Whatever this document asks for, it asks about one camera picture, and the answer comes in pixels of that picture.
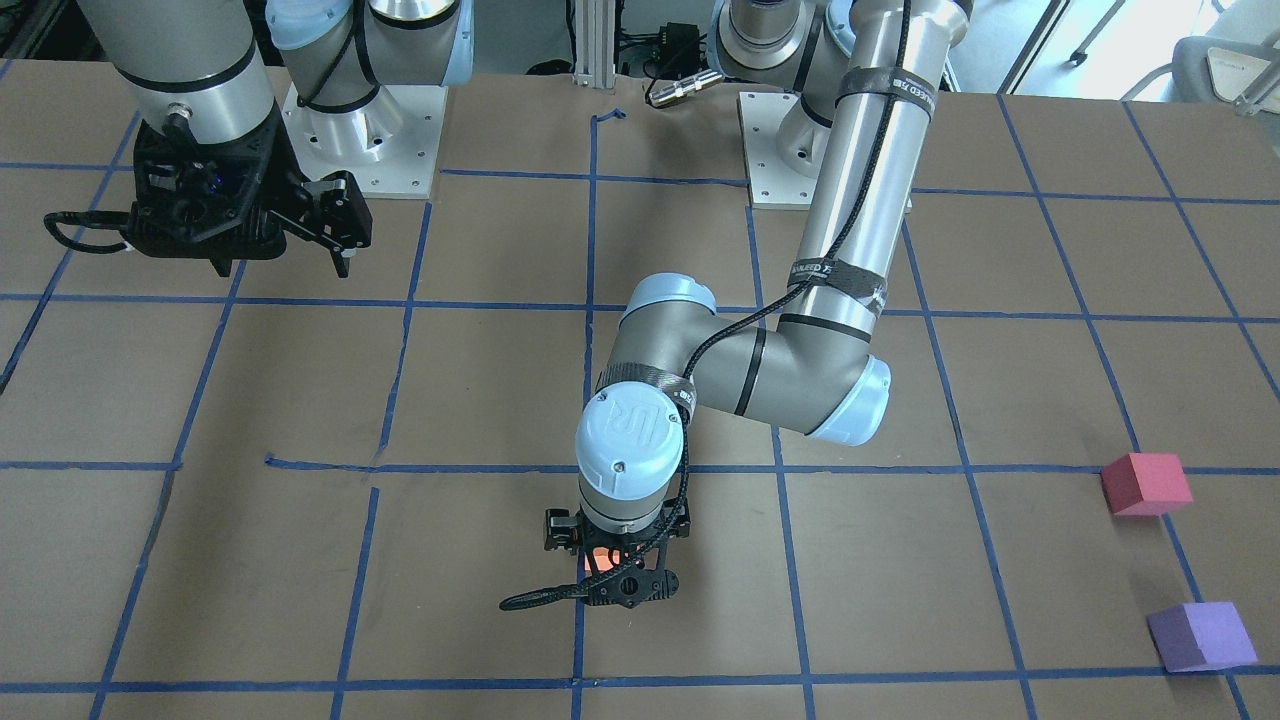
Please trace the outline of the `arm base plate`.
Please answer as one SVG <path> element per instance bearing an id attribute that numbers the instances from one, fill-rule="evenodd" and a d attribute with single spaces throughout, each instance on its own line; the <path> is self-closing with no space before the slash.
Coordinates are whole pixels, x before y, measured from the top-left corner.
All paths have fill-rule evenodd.
<path id="1" fill-rule="evenodd" d="M 739 117 L 751 208 L 805 211 L 812 202 L 829 128 L 814 120 L 797 94 L 739 95 Z"/>
<path id="2" fill-rule="evenodd" d="M 301 170 L 317 181 L 351 172 L 367 199 L 429 199 L 449 90 L 393 85 L 344 114 L 297 106 L 289 87 L 282 109 Z"/>

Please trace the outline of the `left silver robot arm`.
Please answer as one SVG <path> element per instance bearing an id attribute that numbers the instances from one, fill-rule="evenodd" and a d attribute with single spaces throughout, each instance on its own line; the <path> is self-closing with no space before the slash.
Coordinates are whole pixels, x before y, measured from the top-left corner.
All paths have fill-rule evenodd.
<path id="1" fill-rule="evenodd" d="M 867 442 L 890 400 L 870 354 L 899 229 L 969 1 L 722 1 L 718 70 L 800 96 L 783 123 L 790 165 L 815 178 L 781 299 L 730 322 L 689 275 L 635 288 L 575 436 L 580 507 L 545 515 L 545 547 L 582 579 L 503 600 L 631 609 L 678 579 L 669 539 L 689 533 L 689 425 L 700 406 L 837 445 Z"/>

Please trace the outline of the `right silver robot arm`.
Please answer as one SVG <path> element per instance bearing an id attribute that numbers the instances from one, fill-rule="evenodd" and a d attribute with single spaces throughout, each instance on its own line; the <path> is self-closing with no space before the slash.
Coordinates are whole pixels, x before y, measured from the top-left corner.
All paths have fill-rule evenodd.
<path id="1" fill-rule="evenodd" d="M 77 252 L 209 261 L 317 245 L 335 273 L 372 242 L 369 197 L 424 199 L 452 85 L 474 70 L 470 1 L 269 1 L 276 97 L 242 1 L 82 1 L 140 106 L 134 201 L 55 211 Z"/>

